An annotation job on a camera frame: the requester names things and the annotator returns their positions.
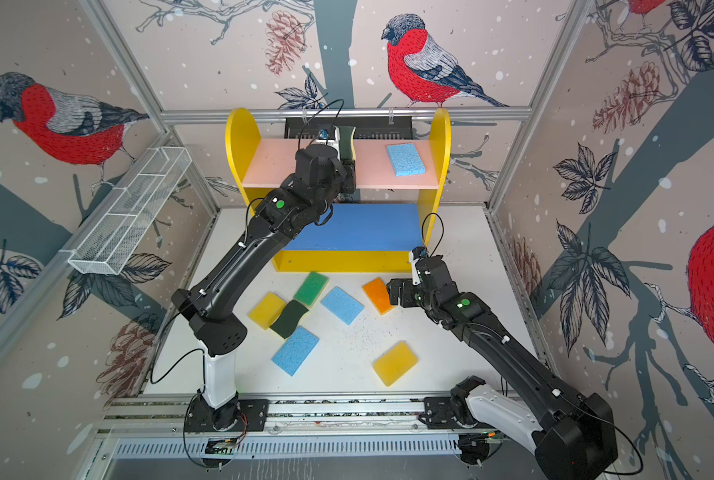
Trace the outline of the orange topped yellow sponge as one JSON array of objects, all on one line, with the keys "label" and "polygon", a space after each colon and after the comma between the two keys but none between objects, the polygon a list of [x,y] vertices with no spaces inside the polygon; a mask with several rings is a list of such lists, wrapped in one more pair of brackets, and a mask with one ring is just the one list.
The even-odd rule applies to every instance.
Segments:
[{"label": "orange topped yellow sponge", "polygon": [[390,303],[387,286],[380,277],[364,284],[362,290],[381,316],[394,308],[394,305]]}]

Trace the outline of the dark green scrub sponge front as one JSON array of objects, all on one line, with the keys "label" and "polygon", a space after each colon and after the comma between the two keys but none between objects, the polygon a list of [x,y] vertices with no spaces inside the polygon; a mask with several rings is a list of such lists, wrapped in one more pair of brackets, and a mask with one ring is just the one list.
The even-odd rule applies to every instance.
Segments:
[{"label": "dark green scrub sponge front", "polygon": [[343,161],[354,161],[356,158],[354,147],[354,126],[339,126],[337,128],[339,136],[339,158]]}]

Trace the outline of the dark green scrub sponge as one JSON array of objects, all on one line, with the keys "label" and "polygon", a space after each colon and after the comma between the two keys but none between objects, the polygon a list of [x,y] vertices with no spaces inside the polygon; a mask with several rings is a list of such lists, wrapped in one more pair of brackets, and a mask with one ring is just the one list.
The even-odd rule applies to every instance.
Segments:
[{"label": "dark green scrub sponge", "polygon": [[309,312],[309,308],[297,300],[288,302],[270,329],[283,339],[289,338],[297,329],[301,318]]},{"label": "dark green scrub sponge", "polygon": [[354,126],[339,126],[337,128],[339,136],[339,158],[343,161],[354,161],[356,158],[354,147]]}]

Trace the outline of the blue sponge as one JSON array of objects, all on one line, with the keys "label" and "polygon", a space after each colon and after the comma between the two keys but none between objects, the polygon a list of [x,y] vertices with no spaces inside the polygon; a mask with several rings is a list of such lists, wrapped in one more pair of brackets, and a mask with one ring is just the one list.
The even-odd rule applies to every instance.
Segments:
[{"label": "blue sponge", "polygon": [[340,287],[334,287],[321,304],[346,325],[351,325],[364,310],[363,304]]},{"label": "blue sponge", "polygon": [[318,343],[316,335],[303,327],[297,327],[272,357],[272,363],[289,376],[294,376]]},{"label": "blue sponge", "polygon": [[397,177],[423,175],[426,172],[423,160],[414,144],[388,145],[386,151]]}]

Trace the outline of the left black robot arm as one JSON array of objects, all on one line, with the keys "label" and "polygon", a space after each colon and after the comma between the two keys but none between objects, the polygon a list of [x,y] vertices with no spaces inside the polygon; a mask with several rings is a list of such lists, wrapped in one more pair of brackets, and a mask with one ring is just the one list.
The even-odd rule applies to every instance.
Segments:
[{"label": "left black robot arm", "polygon": [[307,226],[327,223],[341,194],[356,189],[352,155],[335,146],[312,143],[295,154],[295,170],[280,187],[258,202],[244,232],[221,261],[191,289],[179,289],[172,301],[205,352],[201,400],[227,428],[238,401],[234,352],[247,327],[234,314],[244,291],[266,264]]}]

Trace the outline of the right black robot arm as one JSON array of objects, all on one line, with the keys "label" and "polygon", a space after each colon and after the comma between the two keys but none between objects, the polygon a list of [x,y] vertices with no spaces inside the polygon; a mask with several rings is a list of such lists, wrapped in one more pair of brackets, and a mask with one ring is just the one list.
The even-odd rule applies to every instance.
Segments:
[{"label": "right black robot arm", "polygon": [[420,308],[483,357],[519,396],[512,400],[470,376],[451,391],[462,427],[487,424],[532,453],[548,479],[595,479],[618,458],[609,404],[585,396],[531,355],[472,292],[461,292],[442,256],[423,247],[409,254],[412,276],[392,279],[390,302]]}]

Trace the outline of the yellow shelf with coloured boards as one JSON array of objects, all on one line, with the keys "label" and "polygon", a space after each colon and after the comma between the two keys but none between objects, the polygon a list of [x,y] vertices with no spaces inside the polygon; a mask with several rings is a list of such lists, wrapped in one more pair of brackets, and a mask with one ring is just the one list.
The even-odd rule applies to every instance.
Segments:
[{"label": "yellow shelf with coloured boards", "polygon": [[[420,175],[396,175],[390,140],[356,139],[356,186],[360,191],[415,190],[413,204],[340,203],[324,226],[308,226],[271,260],[279,272],[407,273],[410,252],[431,240],[451,150],[451,120],[435,112],[426,140],[414,140],[425,166]],[[230,113],[225,129],[228,164],[245,202],[262,198],[294,171],[294,139],[264,139],[249,110]]]}]

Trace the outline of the yellow sponge front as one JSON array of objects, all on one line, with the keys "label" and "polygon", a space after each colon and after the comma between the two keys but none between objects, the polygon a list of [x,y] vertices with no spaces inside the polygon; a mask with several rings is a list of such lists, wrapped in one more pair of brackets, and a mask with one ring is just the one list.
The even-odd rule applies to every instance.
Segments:
[{"label": "yellow sponge front", "polygon": [[418,363],[405,341],[400,341],[373,362],[373,370],[384,386],[390,387]]}]

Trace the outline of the green topped yellow sponge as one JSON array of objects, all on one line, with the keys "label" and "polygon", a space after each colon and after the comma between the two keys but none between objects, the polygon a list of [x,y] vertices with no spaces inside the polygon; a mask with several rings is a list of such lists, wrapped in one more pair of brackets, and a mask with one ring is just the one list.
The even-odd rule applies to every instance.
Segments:
[{"label": "green topped yellow sponge", "polygon": [[311,308],[329,283],[329,278],[318,272],[310,272],[296,291],[293,299]]}]

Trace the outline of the dark green scrub sponge left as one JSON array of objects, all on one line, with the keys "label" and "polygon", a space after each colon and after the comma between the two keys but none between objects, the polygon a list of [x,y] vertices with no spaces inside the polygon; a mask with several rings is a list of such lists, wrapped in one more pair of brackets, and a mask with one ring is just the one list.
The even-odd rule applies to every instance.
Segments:
[{"label": "dark green scrub sponge left", "polygon": [[270,329],[283,339],[289,338],[297,329],[301,318],[309,312],[309,308],[297,300],[288,302]]}]

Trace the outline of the blue sponge front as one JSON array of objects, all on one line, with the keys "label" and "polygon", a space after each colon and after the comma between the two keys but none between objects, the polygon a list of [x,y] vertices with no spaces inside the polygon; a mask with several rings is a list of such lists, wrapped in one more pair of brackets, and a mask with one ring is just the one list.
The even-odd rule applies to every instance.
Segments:
[{"label": "blue sponge front", "polygon": [[272,363],[289,376],[294,376],[318,343],[316,335],[303,327],[297,327],[272,357]]}]

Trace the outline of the yellow sponge left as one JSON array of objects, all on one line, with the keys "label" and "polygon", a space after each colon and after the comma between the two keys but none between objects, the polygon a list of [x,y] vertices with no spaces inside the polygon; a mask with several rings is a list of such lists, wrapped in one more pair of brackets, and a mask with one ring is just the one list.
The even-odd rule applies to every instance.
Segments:
[{"label": "yellow sponge left", "polygon": [[248,317],[260,328],[269,329],[279,318],[287,302],[273,292],[267,293]]}]

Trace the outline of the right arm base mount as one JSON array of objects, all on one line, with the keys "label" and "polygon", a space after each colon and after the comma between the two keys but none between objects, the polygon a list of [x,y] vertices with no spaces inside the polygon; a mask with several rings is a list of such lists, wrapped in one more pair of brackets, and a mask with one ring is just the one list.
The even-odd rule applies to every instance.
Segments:
[{"label": "right arm base mount", "polygon": [[425,397],[417,419],[431,430],[493,429],[492,425],[475,420],[463,401],[450,395]]}]

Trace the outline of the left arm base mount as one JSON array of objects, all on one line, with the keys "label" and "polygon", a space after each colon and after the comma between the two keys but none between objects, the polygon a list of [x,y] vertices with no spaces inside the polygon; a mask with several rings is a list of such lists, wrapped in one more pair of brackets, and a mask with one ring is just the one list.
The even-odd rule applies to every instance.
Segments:
[{"label": "left arm base mount", "polygon": [[236,394],[222,407],[213,408],[201,393],[197,393],[187,408],[184,432],[261,432],[269,405],[267,399],[241,398]]}]

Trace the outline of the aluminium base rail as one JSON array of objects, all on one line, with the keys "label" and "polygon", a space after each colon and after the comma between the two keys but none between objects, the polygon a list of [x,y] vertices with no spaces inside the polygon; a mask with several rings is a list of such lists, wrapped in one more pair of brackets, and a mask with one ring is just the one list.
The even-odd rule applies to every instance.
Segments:
[{"label": "aluminium base rail", "polygon": [[493,429],[431,430],[418,421],[423,399],[410,394],[349,396],[269,396],[264,430],[261,432],[185,433],[184,419],[190,403],[186,396],[152,396],[117,400],[97,429],[100,435],[187,436],[236,438],[241,434],[267,436],[371,435],[427,431],[516,432],[546,431],[565,417],[578,418],[583,407],[578,397],[555,396],[555,406],[540,415],[517,397],[487,393],[478,387],[468,395],[450,395],[463,401],[475,420]]}]

